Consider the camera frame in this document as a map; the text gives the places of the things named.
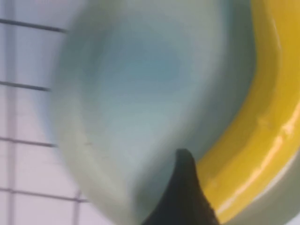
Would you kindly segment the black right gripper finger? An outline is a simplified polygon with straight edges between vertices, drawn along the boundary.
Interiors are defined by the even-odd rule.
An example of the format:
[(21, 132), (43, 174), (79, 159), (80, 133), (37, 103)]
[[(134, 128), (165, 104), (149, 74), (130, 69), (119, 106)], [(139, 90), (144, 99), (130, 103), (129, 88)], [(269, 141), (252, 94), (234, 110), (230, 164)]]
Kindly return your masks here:
[(218, 225), (197, 177), (195, 160), (187, 149), (176, 151), (176, 163), (167, 188), (144, 225)]

